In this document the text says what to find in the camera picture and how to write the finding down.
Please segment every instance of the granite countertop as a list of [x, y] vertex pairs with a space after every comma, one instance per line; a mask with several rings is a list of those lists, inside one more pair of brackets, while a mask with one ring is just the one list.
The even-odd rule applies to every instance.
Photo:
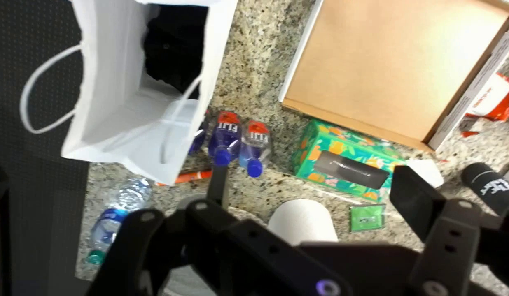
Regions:
[[[314, 198], [330, 212], [340, 241], [386, 241], [419, 249], [419, 239], [388, 200], [385, 200], [385, 226], [381, 230], [350, 233], [347, 213], [350, 203], [358, 203], [357, 198], [325, 190], [289, 174], [287, 157], [307, 118], [283, 110], [276, 96], [311, 3], [311, 0], [238, 1], [210, 108], [235, 110], [243, 118], [266, 121], [271, 128], [273, 152], [264, 174], [258, 179], [246, 177], [240, 167], [233, 165], [230, 169], [225, 207], [238, 216], [266, 221], [271, 212], [286, 200]], [[503, 169], [509, 164], [509, 123], [492, 123], [480, 134], [470, 138], [460, 138], [454, 131], [434, 154], [403, 146], [395, 147], [404, 157], [432, 157], [446, 179], [439, 192], [447, 197], [474, 200], [474, 193], [460, 185], [457, 174], [474, 161], [484, 161], [493, 169]], [[187, 159], [184, 170], [208, 167], [207, 161], [200, 164], [199, 159], [203, 159], [203, 156]], [[128, 175], [129, 172], [118, 164], [90, 164], [75, 263], [77, 277], [93, 277], [95, 267], [85, 263], [90, 228], [105, 208], [105, 195], [111, 193], [110, 187], [123, 182]], [[187, 195], [203, 193], [205, 189], [207, 180], [156, 187], [151, 207], [171, 213], [179, 200]], [[474, 267], [472, 279], [498, 294], [509, 294], [509, 289], [482, 266]]]

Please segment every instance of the white paper bag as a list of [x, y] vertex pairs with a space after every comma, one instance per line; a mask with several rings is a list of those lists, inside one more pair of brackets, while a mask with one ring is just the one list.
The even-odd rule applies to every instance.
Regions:
[[[83, 78], [60, 154], [121, 162], [172, 184], [210, 101], [236, 0], [70, 0], [82, 29]], [[207, 6], [199, 98], [144, 72], [143, 36], [151, 4]]]

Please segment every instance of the green box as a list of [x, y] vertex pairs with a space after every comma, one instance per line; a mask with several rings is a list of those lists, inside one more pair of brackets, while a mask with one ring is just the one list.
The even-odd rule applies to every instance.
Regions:
[[[334, 126], [319, 119], [311, 119], [304, 128], [299, 146], [291, 157], [292, 170], [297, 177], [317, 184], [330, 185], [340, 192], [357, 195], [368, 202], [381, 202], [390, 192], [391, 172], [403, 159], [388, 147], [390, 144], [350, 129]], [[332, 152], [340, 157], [362, 162], [386, 172], [380, 187], [367, 187], [340, 177], [317, 170], [315, 161], [320, 152]]]

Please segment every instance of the blue bottle cap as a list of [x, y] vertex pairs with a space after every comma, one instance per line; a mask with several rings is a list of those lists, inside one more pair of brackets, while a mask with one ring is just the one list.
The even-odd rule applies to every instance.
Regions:
[[231, 152], [225, 147], [217, 147], [213, 154], [213, 162], [215, 165], [227, 165], [228, 162], [231, 162]]
[[105, 258], [103, 251], [90, 249], [88, 254], [87, 254], [87, 263], [90, 263], [90, 264], [101, 264], [103, 258]]
[[246, 172], [250, 177], [258, 177], [263, 172], [263, 164], [258, 159], [250, 159]]

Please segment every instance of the white plastic bag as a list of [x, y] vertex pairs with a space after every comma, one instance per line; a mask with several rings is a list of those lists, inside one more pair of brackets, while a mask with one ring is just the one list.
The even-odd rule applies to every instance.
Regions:
[[[236, 0], [70, 1], [82, 29], [83, 78], [60, 154], [121, 162], [134, 174], [172, 184], [210, 101]], [[202, 68], [184, 93], [144, 72], [141, 42], [156, 14], [151, 3], [208, 8]], [[195, 85], [199, 98], [187, 98]]]

